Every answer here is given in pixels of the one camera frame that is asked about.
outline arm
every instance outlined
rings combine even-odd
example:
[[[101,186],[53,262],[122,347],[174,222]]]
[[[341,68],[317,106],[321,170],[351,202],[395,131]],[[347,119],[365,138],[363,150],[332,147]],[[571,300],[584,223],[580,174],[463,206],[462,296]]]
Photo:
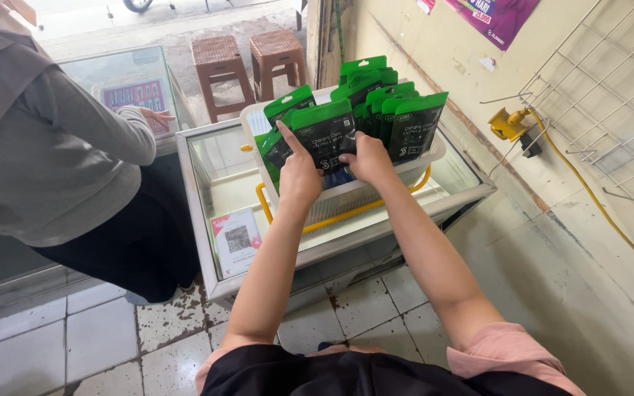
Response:
[[[124,106],[114,113],[55,67],[41,73],[22,99],[53,126],[124,162],[150,165],[156,156],[156,140],[139,108]]]
[[[291,155],[280,170],[280,202],[273,223],[251,263],[221,347],[273,343],[283,319],[295,273],[297,248],[312,204],[322,192],[321,170],[286,126],[278,121]]]
[[[447,237],[395,174],[379,139],[357,132],[358,156],[342,155],[359,180],[380,193],[405,259],[453,346],[465,350],[485,325],[505,320],[479,288]]]

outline gray sleeve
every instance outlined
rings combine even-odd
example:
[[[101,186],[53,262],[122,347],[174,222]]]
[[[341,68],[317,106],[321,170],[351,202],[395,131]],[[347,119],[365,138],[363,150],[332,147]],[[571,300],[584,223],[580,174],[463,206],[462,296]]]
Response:
[[[118,114],[95,100],[57,67],[49,67],[23,92],[25,105],[55,127],[135,165],[150,165],[156,140],[146,119],[126,106]]]

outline concrete ground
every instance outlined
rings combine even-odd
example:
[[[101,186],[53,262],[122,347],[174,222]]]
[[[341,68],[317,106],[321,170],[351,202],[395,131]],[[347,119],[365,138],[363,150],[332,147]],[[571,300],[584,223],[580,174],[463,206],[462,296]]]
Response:
[[[198,125],[210,123],[192,62],[193,40],[231,34],[236,38],[247,75],[253,85],[249,39],[255,34],[290,29],[306,47],[306,29],[297,31],[293,0],[210,0],[210,13],[202,0],[155,0],[147,12],[128,11],[121,0],[31,0],[39,25],[34,37],[57,61],[92,56],[150,44],[162,44]],[[307,10],[303,13],[306,22]],[[290,92],[286,76],[274,79],[276,96]],[[216,103],[242,102],[238,81],[213,85]],[[239,113],[221,115],[220,121]]]

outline purple poster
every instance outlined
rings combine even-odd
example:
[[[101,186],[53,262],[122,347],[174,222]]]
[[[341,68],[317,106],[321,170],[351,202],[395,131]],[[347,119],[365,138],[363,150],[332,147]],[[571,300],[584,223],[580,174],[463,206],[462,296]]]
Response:
[[[539,0],[444,0],[499,49],[506,51]]]

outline yellow cable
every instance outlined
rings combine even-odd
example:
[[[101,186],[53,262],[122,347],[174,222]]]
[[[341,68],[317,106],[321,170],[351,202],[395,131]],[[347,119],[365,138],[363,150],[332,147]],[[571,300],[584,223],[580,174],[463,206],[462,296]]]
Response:
[[[532,114],[533,117],[535,117],[535,120],[537,120],[538,125],[540,126],[540,131],[544,131],[544,125],[542,124],[542,120],[540,120],[540,116],[537,115],[534,109],[530,109],[530,114]],[[576,175],[577,179],[581,182],[583,187],[586,188],[586,192],[591,196],[591,199],[593,199],[594,203],[596,204],[596,206],[598,206],[598,209],[601,211],[601,213],[603,213],[603,216],[606,218],[606,220],[608,220],[608,222],[611,224],[613,229],[616,232],[618,232],[621,238],[623,238],[628,243],[628,245],[634,250],[634,244],[623,233],[623,231],[621,231],[621,229],[617,226],[617,224],[613,221],[613,219],[611,219],[611,216],[603,208],[603,205],[600,202],[598,202],[596,195],[593,193],[593,191],[591,191],[591,188],[588,187],[588,184],[586,184],[586,181],[583,179],[583,177],[581,177],[581,175],[578,173],[574,165],[572,165],[571,162],[569,162],[569,160],[566,159],[564,155],[562,155],[562,153],[559,151],[557,146],[554,145],[554,142],[550,139],[550,136],[546,132],[544,132],[544,139],[547,140],[547,142],[550,144],[550,147],[554,150],[555,153],[557,153],[559,158],[561,158],[561,160],[564,161],[564,163],[571,169],[571,171],[574,172],[574,175]]]

